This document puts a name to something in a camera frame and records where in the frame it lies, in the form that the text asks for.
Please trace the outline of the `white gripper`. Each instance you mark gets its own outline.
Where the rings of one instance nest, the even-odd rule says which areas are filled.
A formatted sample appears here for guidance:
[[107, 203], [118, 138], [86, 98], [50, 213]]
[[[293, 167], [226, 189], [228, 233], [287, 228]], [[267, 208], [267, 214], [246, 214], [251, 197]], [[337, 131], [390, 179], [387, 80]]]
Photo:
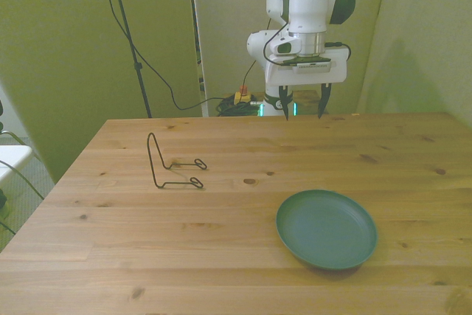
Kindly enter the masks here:
[[320, 119], [330, 99], [331, 83], [342, 83], [347, 78], [348, 48], [345, 46], [328, 48], [320, 58], [288, 66], [281, 66], [281, 63], [289, 57], [271, 55], [269, 59], [271, 62], [268, 62], [265, 68], [265, 84], [279, 86], [279, 98], [286, 120], [289, 118], [289, 104], [293, 99], [289, 86], [321, 84], [317, 109]]

